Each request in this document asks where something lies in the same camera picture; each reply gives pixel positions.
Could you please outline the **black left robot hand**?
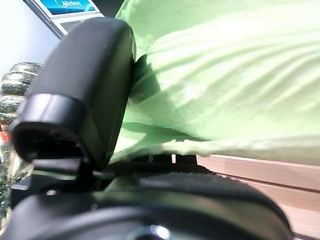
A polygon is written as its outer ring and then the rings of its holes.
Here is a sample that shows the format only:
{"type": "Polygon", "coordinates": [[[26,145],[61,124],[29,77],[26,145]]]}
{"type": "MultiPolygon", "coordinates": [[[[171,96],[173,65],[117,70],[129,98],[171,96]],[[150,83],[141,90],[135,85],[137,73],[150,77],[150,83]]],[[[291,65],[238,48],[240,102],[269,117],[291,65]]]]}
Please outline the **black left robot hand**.
{"type": "Polygon", "coordinates": [[[133,84],[127,23],[86,20],[32,81],[8,128],[33,165],[5,240],[291,240],[281,208],[250,185],[145,153],[111,163],[133,84]]]}

